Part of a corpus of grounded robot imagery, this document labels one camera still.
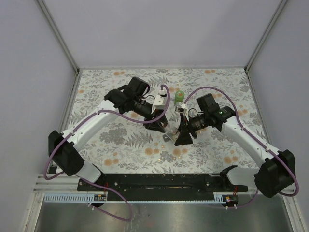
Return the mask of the grey weekly pill organizer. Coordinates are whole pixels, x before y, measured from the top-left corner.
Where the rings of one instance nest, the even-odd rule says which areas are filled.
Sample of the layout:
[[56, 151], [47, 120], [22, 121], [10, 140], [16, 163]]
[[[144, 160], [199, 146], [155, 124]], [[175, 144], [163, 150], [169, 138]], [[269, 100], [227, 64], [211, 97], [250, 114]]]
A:
[[170, 139], [168, 136], [166, 136], [166, 135], [163, 135], [162, 136], [163, 137], [163, 140], [165, 141], [165, 142], [169, 142], [169, 141], [171, 141], [172, 139]]

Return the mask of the green bottle cap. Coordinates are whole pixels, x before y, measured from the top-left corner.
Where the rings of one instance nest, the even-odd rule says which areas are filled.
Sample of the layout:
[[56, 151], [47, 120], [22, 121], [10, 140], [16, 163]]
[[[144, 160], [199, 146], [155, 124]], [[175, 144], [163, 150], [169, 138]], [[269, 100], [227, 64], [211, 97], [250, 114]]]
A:
[[175, 92], [175, 100], [183, 101], [185, 93], [181, 90]]

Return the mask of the green pill bottle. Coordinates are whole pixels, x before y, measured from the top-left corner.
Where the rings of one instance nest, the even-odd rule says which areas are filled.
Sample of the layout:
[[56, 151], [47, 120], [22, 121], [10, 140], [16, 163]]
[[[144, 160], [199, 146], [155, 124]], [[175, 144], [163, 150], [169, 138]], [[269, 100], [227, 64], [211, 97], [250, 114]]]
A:
[[183, 98], [175, 98], [174, 99], [174, 106], [179, 106], [179, 104], [183, 102]]

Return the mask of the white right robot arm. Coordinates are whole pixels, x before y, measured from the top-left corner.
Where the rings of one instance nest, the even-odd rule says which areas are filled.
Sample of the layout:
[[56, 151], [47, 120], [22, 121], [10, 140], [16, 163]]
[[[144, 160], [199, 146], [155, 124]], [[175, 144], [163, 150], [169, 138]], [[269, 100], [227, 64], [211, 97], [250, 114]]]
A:
[[280, 151], [241, 124], [233, 109], [221, 108], [211, 94], [197, 99], [201, 113], [189, 116], [184, 102], [176, 104], [180, 113], [180, 125], [175, 135], [175, 146], [189, 145], [197, 137], [197, 131], [213, 127], [236, 142], [257, 165], [256, 169], [236, 165], [221, 171], [220, 187], [231, 191], [236, 186], [257, 188], [271, 198], [296, 183], [295, 158], [289, 150]]

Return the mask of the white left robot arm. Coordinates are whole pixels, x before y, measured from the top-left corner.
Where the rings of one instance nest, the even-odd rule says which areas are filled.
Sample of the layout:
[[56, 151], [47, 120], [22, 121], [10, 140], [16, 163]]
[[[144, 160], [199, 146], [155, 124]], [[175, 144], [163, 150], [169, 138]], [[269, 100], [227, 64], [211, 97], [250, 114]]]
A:
[[148, 130], [164, 133], [168, 124], [165, 113], [170, 102], [169, 88], [162, 84], [153, 103], [145, 99], [149, 90], [148, 83], [132, 77], [127, 85], [109, 91], [104, 100], [76, 125], [63, 132], [51, 132], [48, 136], [49, 158], [44, 168], [44, 178], [52, 180], [47, 173], [54, 162], [62, 170], [61, 174], [86, 179], [94, 191], [103, 189], [103, 172], [85, 161], [79, 152], [95, 134], [118, 117], [142, 124]]

